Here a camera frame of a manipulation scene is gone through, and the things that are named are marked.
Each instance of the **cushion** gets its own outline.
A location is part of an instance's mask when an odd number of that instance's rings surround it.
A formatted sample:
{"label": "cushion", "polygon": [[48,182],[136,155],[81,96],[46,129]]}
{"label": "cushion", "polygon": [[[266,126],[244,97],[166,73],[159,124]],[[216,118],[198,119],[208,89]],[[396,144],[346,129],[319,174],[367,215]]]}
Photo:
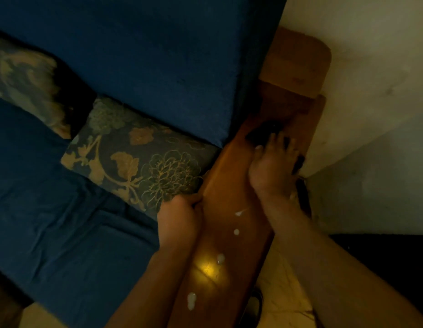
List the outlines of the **cushion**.
{"label": "cushion", "polygon": [[158,249],[157,223],[64,168],[69,142],[0,99],[0,271],[67,327],[103,328]]}
{"label": "cushion", "polygon": [[[0,98],[35,115],[62,138],[71,138],[83,126],[91,108],[88,96],[94,94],[58,69],[54,58],[0,36]],[[55,80],[59,73],[65,77],[61,89]],[[77,109],[86,113],[73,115]]]}
{"label": "cushion", "polygon": [[286,0],[0,0],[0,30],[96,92],[219,147],[238,128]]}
{"label": "cushion", "polygon": [[163,200],[197,190],[218,151],[100,97],[61,163],[156,219]]}

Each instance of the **tile floor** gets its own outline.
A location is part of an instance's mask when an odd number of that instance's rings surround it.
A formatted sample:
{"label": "tile floor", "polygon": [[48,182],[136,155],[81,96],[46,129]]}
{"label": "tile floor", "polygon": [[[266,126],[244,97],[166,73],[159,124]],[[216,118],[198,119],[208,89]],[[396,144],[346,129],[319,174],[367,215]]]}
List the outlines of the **tile floor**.
{"label": "tile floor", "polygon": [[[274,240],[257,280],[264,297],[258,328],[315,328],[312,305],[280,254]],[[66,328],[53,315],[34,303],[23,311],[19,328]]]}

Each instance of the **forearm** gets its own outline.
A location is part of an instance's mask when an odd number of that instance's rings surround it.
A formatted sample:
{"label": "forearm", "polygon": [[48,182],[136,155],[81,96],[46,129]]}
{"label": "forearm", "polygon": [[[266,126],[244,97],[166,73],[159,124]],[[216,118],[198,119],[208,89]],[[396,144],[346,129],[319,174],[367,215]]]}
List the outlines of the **forearm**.
{"label": "forearm", "polygon": [[160,249],[105,328],[167,326],[191,249]]}
{"label": "forearm", "polygon": [[262,204],[326,327],[423,327],[413,305],[319,232],[284,196],[263,198]]}

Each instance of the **polished wood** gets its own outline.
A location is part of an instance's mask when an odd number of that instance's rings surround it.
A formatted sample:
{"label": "polished wood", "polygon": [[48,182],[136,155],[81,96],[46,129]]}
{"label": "polished wood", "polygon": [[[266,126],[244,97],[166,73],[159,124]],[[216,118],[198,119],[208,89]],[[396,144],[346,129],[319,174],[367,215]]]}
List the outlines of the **polished wood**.
{"label": "polished wood", "polygon": [[[274,94],[268,96],[268,90]],[[260,85],[260,92],[260,112],[242,124],[200,189],[204,196],[203,233],[179,289],[169,327],[216,328],[237,323],[273,239],[247,178],[254,148],[245,136],[263,121],[280,119],[286,123],[287,135],[296,138],[298,148],[305,154],[325,104],[323,96],[314,100],[301,98],[264,84]],[[219,254],[225,255],[223,264],[218,264]],[[192,311],[187,308],[191,292],[197,295]]]}
{"label": "polished wood", "polygon": [[331,62],[331,51],[322,41],[279,27],[259,78],[306,97],[321,92]]}

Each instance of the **hand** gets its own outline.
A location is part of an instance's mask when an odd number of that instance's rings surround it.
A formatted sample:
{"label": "hand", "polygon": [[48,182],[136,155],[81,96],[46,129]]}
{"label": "hand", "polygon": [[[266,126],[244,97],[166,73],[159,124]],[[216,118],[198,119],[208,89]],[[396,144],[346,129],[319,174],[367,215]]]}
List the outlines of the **hand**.
{"label": "hand", "polygon": [[292,139],[285,150],[285,133],[272,133],[266,147],[257,146],[249,167],[249,181],[260,200],[272,195],[286,195],[299,152]]}
{"label": "hand", "polygon": [[200,194],[176,195],[161,204],[157,214],[160,249],[192,250],[203,218],[201,200]]}

